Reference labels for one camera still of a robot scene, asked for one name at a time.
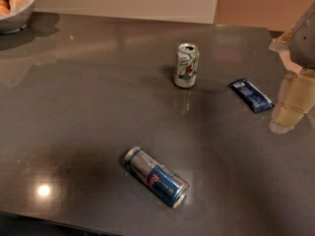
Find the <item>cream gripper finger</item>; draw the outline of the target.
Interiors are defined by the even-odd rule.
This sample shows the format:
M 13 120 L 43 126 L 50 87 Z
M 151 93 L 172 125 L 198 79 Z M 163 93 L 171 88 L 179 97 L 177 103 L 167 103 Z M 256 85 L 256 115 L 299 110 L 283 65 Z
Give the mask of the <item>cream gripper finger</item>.
M 292 30 L 285 31 L 281 36 L 272 40 L 269 45 L 271 51 L 277 52 L 281 60 L 283 61 L 284 67 L 295 74 L 298 74 L 302 67 L 293 63 L 290 58 L 289 45 L 292 37 Z

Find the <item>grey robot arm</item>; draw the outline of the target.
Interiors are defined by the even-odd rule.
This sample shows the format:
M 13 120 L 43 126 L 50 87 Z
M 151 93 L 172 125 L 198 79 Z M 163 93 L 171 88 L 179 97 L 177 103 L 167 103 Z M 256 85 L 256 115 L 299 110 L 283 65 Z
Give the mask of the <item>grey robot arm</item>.
M 285 68 L 296 74 L 315 69 L 315 2 L 292 29 L 272 40 L 269 49 L 278 52 Z

